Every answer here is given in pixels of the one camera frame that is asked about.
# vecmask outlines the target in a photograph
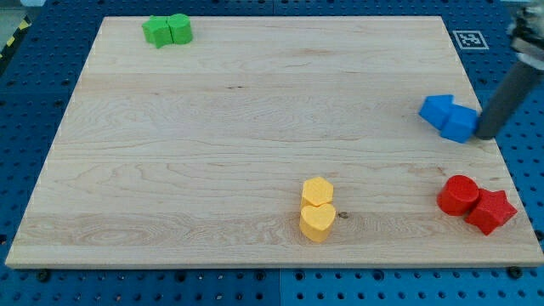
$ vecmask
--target blue pegboard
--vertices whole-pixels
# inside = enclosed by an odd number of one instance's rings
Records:
[[[510,17],[496,0],[50,0],[0,77],[0,259],[26,203],[102,18],[106,15],[441,15],[480,101],[515,61]],[[479,31],[489,49],[463,49]],[[536,229],[544,230],[544,87],[497,136]],[[0,266],[0,305],[544,304],[544,268],[39,271]]]

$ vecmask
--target red cylinder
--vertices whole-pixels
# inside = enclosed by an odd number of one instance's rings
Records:
[[[479,189],[476,183],[464,175],[454,175],[448,179],[436,201],[444,213],[462,216],[478,201]]]

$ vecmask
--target yellow hexagonal block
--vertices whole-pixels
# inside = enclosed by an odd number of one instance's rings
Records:
[[[315,207],[332,202],[333,186],[322,177],[311,178],[304,182],[300,209],[307,205]]]
[[[300,212],[300,230],[313,242],[323,242],[329,236],[337,210],[331,204],[319,207],[307,205]]]

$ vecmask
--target blue cube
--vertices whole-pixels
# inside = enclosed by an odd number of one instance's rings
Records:
[[[419,116],[439,130],[445,125],[453,109],[453,94],[428,96],[419,110]]]
[[[465,106],[454,105],[451,115],[442,127],[440,136],[464,144],[472,136],[478,122],[478,112]]]

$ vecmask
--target wood grain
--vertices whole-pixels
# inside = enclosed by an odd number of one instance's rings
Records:
[[[438,17],[195,17],[155,49],[105,18],[6,264],[16,269],[535,266],[494,141],[444,140],[430,94],[479,110]],[[442,213],[454,174],[519,210],[490,236]],[[338,218],[298,229],[305,179]]]

